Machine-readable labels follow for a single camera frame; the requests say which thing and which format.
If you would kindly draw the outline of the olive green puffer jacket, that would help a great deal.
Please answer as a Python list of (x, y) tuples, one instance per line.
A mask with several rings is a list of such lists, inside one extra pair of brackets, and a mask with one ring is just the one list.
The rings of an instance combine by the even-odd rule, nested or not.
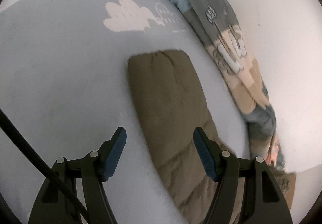
[[(218, 137), (189, 56), (178, 50), (134, 55), (128, 60), (128, 79), (151, 159), (164, 187), (188, 223), (204, 223), (217, 183), (206, 175), (194, 145), (194, 130), (201, 127), (221, 150), (235, 154)], [(238, 161), (238, 187), (229, 223), (291, 223), (283, 194), (285, 173), (269, 166), (261, 156)]]

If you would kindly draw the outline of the wooden headboard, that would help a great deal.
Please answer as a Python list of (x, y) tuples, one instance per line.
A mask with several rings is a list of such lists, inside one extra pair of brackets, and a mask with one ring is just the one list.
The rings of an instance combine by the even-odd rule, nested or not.
[(289, 210), (293, 204), (294, 193), (295, 193), (295, 185), (296, 185), (296, 173), (289, 173), (286, 175), (287, 177), (287, 187), (283, 192), (286, 203), (288, 205)]

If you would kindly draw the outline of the light blue cloud bedsheet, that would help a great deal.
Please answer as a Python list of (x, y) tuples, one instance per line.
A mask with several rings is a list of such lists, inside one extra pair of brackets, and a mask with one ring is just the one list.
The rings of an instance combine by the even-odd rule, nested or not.
[(1, 110), (48, 164), (82, 158), (124, 127), (104, 184), (118, 223), (183, 223), (153, 167), (127, 79), (132, 55), (185, 51), (219, 138), (249, 158), (244, 120), (215, 63), (168, 0), (13, 0), (1, 10)]

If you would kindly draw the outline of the patterned blue beige quilt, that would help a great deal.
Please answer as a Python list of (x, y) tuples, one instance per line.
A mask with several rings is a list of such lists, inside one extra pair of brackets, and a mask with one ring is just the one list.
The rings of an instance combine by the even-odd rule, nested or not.
[(258, 62), (246, 46), (240, 24), (228, 0), (169, 0), (192, 26), (221, 72), (248, 125), (251, 157), (284, 170), (275, 111)]

